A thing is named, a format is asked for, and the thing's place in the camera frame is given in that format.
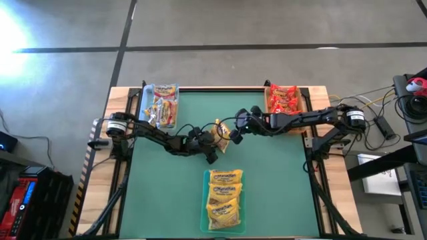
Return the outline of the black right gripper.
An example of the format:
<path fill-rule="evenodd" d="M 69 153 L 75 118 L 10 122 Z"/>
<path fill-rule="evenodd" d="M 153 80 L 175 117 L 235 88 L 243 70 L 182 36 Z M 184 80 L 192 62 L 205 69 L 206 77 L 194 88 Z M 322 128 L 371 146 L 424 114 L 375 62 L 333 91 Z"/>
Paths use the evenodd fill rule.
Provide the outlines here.
<path fill-rule="evenodd" d="M 254 105 L 250 109 L 251 113 L 246 113 L 245 133 L 251 134 L 271 134 L 270 124 L 268 123 L 268 117 L 262 113 L 262 110 Z M 242 134 L 240 130 L 232 130 L 230 132 L 230 140 L 239 145 L 242 140 Z"/>

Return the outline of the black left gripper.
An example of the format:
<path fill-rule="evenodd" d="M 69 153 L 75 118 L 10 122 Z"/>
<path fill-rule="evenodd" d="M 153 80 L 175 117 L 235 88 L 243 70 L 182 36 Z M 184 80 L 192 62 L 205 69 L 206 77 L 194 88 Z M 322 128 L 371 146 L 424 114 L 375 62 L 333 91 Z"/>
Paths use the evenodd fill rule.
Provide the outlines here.
<path fill-rule="evenodd" d="M 184 137 L 183 145 L 181 146 L 182 155 L 197 155 L 205 154 L 206 161 L 212 165 L 218 156 L 214 151 L 211 144 L 216 144 L 219 141 L 219 137 L 216 134 L 210 133 L 210 135 L 200 135 L 199 137 Z"/>

